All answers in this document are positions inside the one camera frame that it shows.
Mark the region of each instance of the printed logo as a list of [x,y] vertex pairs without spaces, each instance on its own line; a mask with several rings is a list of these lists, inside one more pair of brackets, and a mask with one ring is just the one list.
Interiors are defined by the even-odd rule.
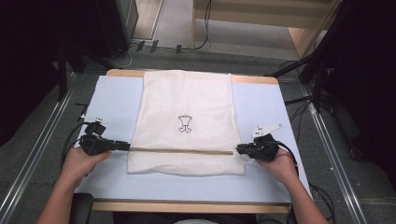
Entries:
[[192,117],[188,116],[188,115],[182,115],[182,116],[178,116],[178,119],[180,119],[181,125],[183,125],[178,130],[181,133],[184,133],[184,132],[190,133],[192,131],[192,129],[189,128],[189,123],[190,123],[190,120],[192,119]]

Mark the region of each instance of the handheld controller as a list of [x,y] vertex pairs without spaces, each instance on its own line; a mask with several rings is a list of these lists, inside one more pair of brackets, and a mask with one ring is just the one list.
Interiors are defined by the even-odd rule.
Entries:
[[236,150],[239,154],[247,154],[251,159],[273,161],[279,151],[278,142],[268,133],[265,136],[256,137],[254,143],[239,144]]
[[100,122],[92,122],[85,129],[85,134],[81,136],[79,144],[87,155],[93,156],[109,150],[128,151],[131,144],[122,141],[114,141],[100,136],[106,127]]

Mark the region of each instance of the person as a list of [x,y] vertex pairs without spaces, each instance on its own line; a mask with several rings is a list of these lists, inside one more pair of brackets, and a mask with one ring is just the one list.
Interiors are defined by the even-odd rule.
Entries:
[[[88,156],[81,147],[71,148],[67,153],[60,177],[36,223],[69,223],[75,188],[79,185],[82,178],[92,171],[95,164],[106,160],[110,156],[111,151],[95,156]],[[328,223],[297,176],[289,152],[280,149],[273,161],[257,161],[257,163],[268,169],[289,191],[294,214],[298,223]]]

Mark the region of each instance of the white cloth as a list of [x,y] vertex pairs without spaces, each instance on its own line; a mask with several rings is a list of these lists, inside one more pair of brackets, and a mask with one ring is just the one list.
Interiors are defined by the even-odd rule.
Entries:
[[232,151],[203,155],[130,151],[128,174],[243,175],[231,75],[179,70],[146,72],[131,147]]

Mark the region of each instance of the human hand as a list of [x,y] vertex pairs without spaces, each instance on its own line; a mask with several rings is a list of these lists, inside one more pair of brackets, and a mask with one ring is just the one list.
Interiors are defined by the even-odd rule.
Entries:
[[284,185],[295,178],[298,179],[292,156],[282,148],[279,149],[273,161],[256,160],[256,162],[268,169]]
[[82,147],[73,147],[69,150],[64,160],[64,166],[58,181],[63,181],[70,188],[76,188],[82,178],[91,172],[94,166],[111,156],[111,151],[95,156],[89,156]]

